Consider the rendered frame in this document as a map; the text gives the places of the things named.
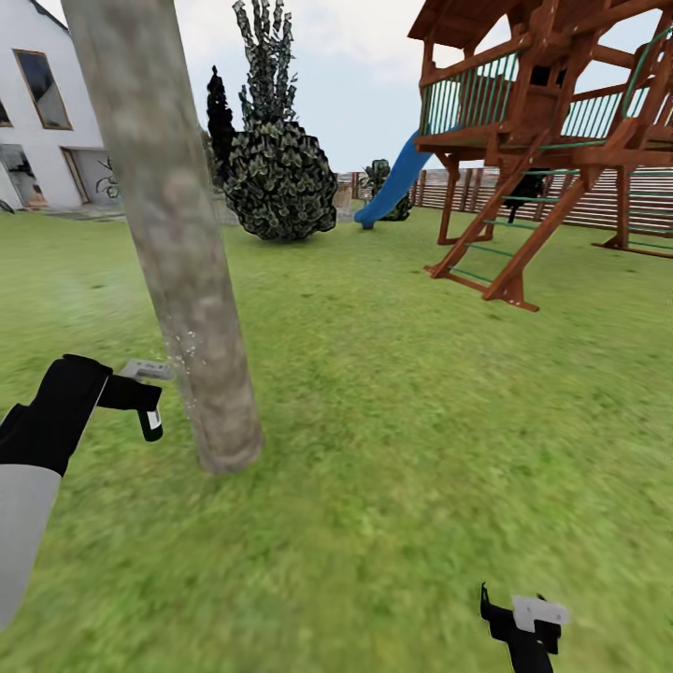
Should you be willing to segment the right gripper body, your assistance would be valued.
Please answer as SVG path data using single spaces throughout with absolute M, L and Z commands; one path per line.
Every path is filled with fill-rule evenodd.
M 558 634 L 553 623 L 535 620 L 534 633 L 523 631 L 513 620 L 513 611 L 498 606 L 489 608 L 489 620 L 493 638 L 508 643 L 511 663 L 519 653 L 530 652 L 546 659 L 550 665 L 549 653 L 558 653 Z

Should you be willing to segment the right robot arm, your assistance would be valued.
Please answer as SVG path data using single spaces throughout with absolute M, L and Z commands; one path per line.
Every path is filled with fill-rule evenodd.
M 509 645 L 515 673 L 552 673 L 549 653 L 558 653 L 557 639 L 561 626 L 571 621 L 571 614 L 564 605 L 515 594 L 515 610 L 492 606 L 482 598 L 480 613 L 483 620 L 490 620 L 491 635 Z

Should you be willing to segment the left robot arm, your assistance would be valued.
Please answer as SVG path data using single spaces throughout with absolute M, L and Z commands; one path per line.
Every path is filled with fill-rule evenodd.
M 120 375 L 91 358 L 53 360 L 33 403 L 0 421 L 0 634 L 25 597 L 69 459 L 95 406 L 154 411 L 162 388 L 142 377 L 171 380 L 172 365 L 131 360 Z

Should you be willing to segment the pesticide atomizer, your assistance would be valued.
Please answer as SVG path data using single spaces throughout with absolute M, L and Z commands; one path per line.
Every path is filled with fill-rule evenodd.
M 160 410 L 154 411 L 139 410 L 137 412 L 141 427 L 143 427 L 143 436 L 147 442 L 154 442 L 162 438 L 164 430 L 160 419 Z

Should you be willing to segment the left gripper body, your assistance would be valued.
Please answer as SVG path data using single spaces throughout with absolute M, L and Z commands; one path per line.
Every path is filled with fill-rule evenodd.
M 157 401 L 160 399 L 162 388 L 152 387 L 146 383 L 139 383 L 135 380 L 123 378 L 124 392 L 117 403 L 113 403 L 114 409 L 137 409 L 145 411 L 154 411 L 157 408 Z

